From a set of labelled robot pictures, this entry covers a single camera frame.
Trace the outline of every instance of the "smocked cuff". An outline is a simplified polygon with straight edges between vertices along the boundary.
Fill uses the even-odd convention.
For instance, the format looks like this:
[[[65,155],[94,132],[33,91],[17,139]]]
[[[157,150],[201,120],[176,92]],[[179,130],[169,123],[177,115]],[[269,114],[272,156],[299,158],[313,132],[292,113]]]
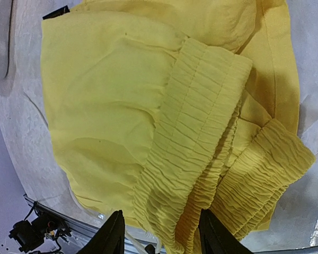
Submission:
[[[175,241],[176,224],[214,155],[251,67],[247,58],[194,39],[186,40],[179,52],[134,192],[137,220],[169,253],[184,252]]]
[[[315,157],[276,119],[266,124],[217,187],[211,210],[237,238],[253,230]]]
[[[198,229],[201,211],[209,209],[220,177],[224,172],[224,165],[229,158],[241,102],[238,103],[228,126],[218,142],[211,162],[201,173],[192,192],[189,194],[183,214],[175,228],[176,241],[185,246],[185,253],[196,253],[195,232]]]

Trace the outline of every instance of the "fabric fold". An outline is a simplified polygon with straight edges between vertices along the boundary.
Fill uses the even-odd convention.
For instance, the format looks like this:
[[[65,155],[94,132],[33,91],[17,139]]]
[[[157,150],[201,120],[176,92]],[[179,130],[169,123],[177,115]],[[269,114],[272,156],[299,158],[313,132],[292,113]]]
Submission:
[[[299,180],[314,161],[301,140],[272,119],[218,185],[211,210],[241,239],[257,227],[286,186]]]
[[[200,195],[209,205],[214,197],[217,174],[203,173],[240,100],[251,64],[225,49],[189,39],[173,66],[152,147],[134,191],[136,217],[162,239],[169,253],[185,252],[175,236],[191,226],[176,231],[180,216],[186,213],[191,224],[198,224],[200,211],[188,203],[196,182],[203,185]],[[193,235],[181,239],[193,242]]]
[[[83,0],[73,12],[117,11],[147,17],[209,46],[236,52],[252,34],[256,0]]]

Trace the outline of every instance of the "white cord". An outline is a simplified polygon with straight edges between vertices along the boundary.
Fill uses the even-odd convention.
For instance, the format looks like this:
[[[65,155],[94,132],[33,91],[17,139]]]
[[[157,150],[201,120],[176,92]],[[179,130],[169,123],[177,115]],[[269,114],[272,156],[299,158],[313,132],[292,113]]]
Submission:
[[[160,239],[158,237],[156,237],[155,235],[153,235],[151,232],[146,232],[145,236],[148,238],[153,238],[156,240],[157,245],[155,246],[155,253],[160,254],[161,248],[163,246]]]
[[[128,240],[131,241],[131,243],[134,245],[134,247],[137,249],[139,254],[147,254],[145,251],[144,246],[138,242],[136,239],[134,239],[126,230],[125,230],[125,236]]]

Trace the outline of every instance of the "gathered fabric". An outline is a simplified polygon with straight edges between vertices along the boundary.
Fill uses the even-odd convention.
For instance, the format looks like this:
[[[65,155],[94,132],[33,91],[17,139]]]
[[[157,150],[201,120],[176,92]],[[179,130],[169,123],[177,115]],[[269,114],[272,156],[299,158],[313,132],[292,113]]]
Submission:
[[[268,227],[315,160],[295,134],[287,6],[239,2],[86,0],[42,23],[45,110],[73,193],[168,253],[200,252],[202,209],[238,239]]]

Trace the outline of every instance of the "electrical wire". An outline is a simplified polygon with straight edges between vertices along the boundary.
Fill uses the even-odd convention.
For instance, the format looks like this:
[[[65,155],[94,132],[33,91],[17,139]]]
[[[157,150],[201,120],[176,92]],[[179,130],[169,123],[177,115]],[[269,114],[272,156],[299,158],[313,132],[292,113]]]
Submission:
[[[145,251],[145,247],[138,242],[136,239],[134,239],[132,237],[132,235],[130,235],[127,230],[125,230],[125,237],[130,240],[130,242],[133,244],[133,246],[137,249],[137,251],[139,252],[139,254],[147,254],[147,252]]]
[[[23,221],[26,221],[28,219],[29,216],[31,216],[32,212],[36,209],[38,202],[35,201],[33,203],[33,206],[31,208],[31,210],[29,211],[29,213],[27,214],[27,216],[23,219]]]
[[[148,237],[148,238],[152,238],[152,239],[156,240],[157,244],[156,244],[156,247],[155,247],[155,253],[156,254],[160,254],[161,248],[163,246],[162,243],[161,243],[161,240],[158,237],[156,237],[155,235],[153,235],[151,232],[148,232],[148,231],[146,232],[145,236]]]
[[[61,245],[58,242],[58,238],[55,239],[55,243],[57,244],[57,246],[59,247],[59,249],[54,250],[54,251],[50,251],[50,252],[41,252],[40,254],[59,254],[62,250]]]

